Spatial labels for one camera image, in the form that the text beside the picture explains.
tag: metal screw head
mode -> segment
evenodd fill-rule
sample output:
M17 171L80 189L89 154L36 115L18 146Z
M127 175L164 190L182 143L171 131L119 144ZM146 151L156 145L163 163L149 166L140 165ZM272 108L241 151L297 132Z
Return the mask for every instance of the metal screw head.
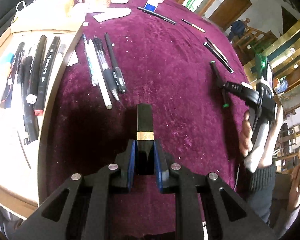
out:
M216 180L218 178L218 174L216 174L215 172L210 172L209 173L209 178L213 179L213 180Z
M78 180L80 178L81 178L81 175L79 173L72 174L72 176L71 176L72 180Z
M173 170L177 171L177 170L180 170L180 169L181 169L181 166L180 166L180 164L178 164L178 163L173 163L173 164L171 164L171 168L172 168Z
M119 166L118 166L117 164L115 164L115 163L111 163L111 164L108 166L109 170L111 170L111 171L116 170L118 167L119 167Z

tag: white pen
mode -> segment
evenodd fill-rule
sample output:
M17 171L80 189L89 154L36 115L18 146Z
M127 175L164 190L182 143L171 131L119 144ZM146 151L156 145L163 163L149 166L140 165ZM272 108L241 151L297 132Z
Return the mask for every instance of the white pen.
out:
M106 108L111 109L112 104L111 104L110 97L109 97L109 94L108 94L108 89L106 87L105 80L103 79L101 67L100 67L98 57L97 57L97 53L94 49L94 45L93 45L92 40L89 40L89 44L87 46L87 52L89 53L91 63L95 68L95 73L96 73L98 81L99 81L99 87L100 87L100 90L101 90L103 101L105 102Z
M83 41L84 41L84 53L85 53L86 58L87 58L88 67L89 67L90 75L91 75L91 83L92 83L92 86L97 86L98 85L98 78L97 78L97 75L96 75L95 66L91 63L90 51L89 51L89 49L87 49L87 47L88 47L87 38L86 38L85 34L82 34L82 37L83 37Z
M221 52L221 50L218 49L218 47L214 43L212 43L212 41L210 41L207 37L206 37L206 39L211 44L211 46L214 47L217 50L217 52L220 54L220 56L223 57L225 59L225 61L228 61L228 59L226 58L225 55L223 55L223 53Z

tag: gold band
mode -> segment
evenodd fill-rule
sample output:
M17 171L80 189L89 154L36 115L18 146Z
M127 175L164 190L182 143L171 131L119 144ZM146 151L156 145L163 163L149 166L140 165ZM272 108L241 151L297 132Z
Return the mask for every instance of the gold band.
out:
M137 132L137 141L153 141L153 132Z

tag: black sleeve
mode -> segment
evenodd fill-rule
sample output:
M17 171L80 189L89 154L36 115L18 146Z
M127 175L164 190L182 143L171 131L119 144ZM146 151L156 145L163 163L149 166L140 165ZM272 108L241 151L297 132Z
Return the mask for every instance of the black sleeve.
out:
M247 203L261 219L268 223L270 206L272 202L272 191L274 189L276 166L257 169L250 173L250 185Z

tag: purple velvet tablecloth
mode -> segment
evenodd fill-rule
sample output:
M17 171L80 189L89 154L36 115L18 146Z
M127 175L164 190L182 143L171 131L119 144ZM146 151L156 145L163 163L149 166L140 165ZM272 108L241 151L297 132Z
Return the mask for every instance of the purple velvet tablecloth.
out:
M122 105L111 97L108 110L99 87L91 85L83 40L76 52L79 63L68 67L58 90L52 114L47 152L47 188L51 194L75 172L95 173L114 161L136 134L136 105L152 104L154 134L176 162L191 171L214 171L234 186L236 158L240 155L238 132L247 107L231 96L232 107L222 108L220 90L209 62L215 60L221 76L234 82L247 81L243 67L226 36L173 0L165 0L156 12L177 22L172 25L137 10L146 0L130 0L130 15L98 23L87 14L88 39L104 40L108 32L122 69L128 93ZM186 19L206 34L182 22ZM228 58L230 74L203 46L205 36ZM142 236L175 230L173 195L160 195L154 176L136 176L129 195L116 195L110 202L115 235Z

